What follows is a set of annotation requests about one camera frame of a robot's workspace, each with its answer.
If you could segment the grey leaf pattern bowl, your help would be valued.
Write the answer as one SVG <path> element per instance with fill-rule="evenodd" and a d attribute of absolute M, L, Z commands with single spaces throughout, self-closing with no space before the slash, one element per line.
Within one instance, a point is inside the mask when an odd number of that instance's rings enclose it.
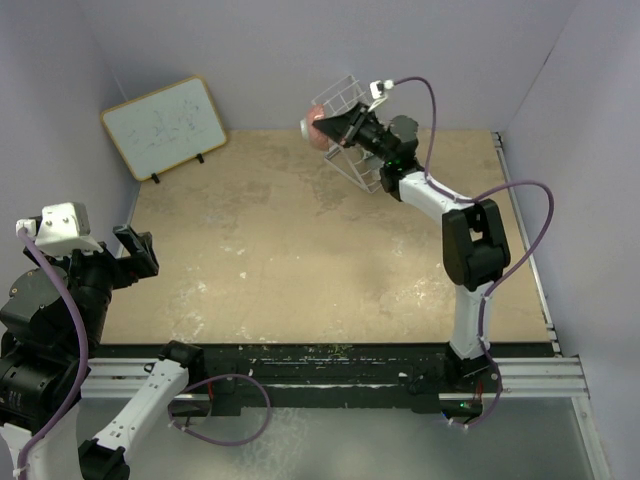
<path fill-rule="evenodd" d="M 325 109 L 322 104 L 314 104 L 300 121 L 300 130 L 304 140 L 316 150 L 326 152 L 329 150 L 329 138 L 318 130 L 313 123 L 325 118 Z"/>

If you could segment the white wire dish rack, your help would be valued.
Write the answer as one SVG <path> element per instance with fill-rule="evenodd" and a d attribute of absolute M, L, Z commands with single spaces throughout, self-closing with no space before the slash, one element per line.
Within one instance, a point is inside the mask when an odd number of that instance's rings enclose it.
<path fill-rule="evenodd" d="M 361 110 L 371 104 L 370 93 L 348 74 L 311 100 L 312 110 L 326 119 L 338 117 L 330 129 L 327 146 L 321 146 L 325 163 L 361 190 L 373 194 L 380 187 L 379 169 L 382 161 L 355 144 L 355 127 Z"/>

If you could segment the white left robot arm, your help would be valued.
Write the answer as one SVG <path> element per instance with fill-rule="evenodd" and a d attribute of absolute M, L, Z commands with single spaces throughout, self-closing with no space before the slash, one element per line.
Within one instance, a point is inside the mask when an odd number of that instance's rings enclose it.
<path fill-rule="evenodd" d="M 113 232 L 128 254 L 114 257 L 104 243 L 73 248 L 56 259 L 20 228 L 24 254 L 35 268 L 11 286 L 1 309 L 1 436 L 17 479 L 127 479 L 129 462 L 173 398 L 202 387 L 203 351 L 171 341 L 142 387 L 92 439 L 76 440 L 81 386 L 100 344 L 117 289 L 154 277 L 159 263 L 151 233 L 128 225 Z"/>

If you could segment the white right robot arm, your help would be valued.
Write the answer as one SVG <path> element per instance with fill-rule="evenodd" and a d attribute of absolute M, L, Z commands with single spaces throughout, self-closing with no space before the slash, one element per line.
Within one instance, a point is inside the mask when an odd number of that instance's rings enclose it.
<path fill-rule="evenodd" d="M 452 389 L 469 390 L 490 364 L 485 318 L 491 312 L 493 289 L 511 262 L 498 205 L 464 197 L 428 174 L 416 156 L 418 124 L 407 116 L 397 116 L 384 125 L 362 102 L 333 116 L 316 105 L 301 128 L 317 148 L 334 143 L 371 153 L 380 162 L 377 170 L 383 190 L 440 226 L 442 263 L 456 287 L 444 376 Z"/>

